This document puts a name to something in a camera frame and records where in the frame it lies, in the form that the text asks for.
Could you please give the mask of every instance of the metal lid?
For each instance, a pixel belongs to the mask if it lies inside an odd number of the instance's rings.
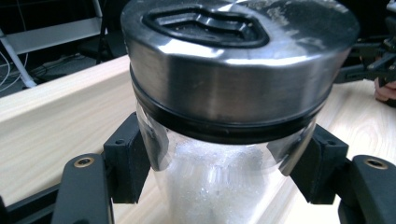
[[[121,24],[143,108],[174,131],[234,144],[307,125],[359,31],[332,0],[132,0]]]

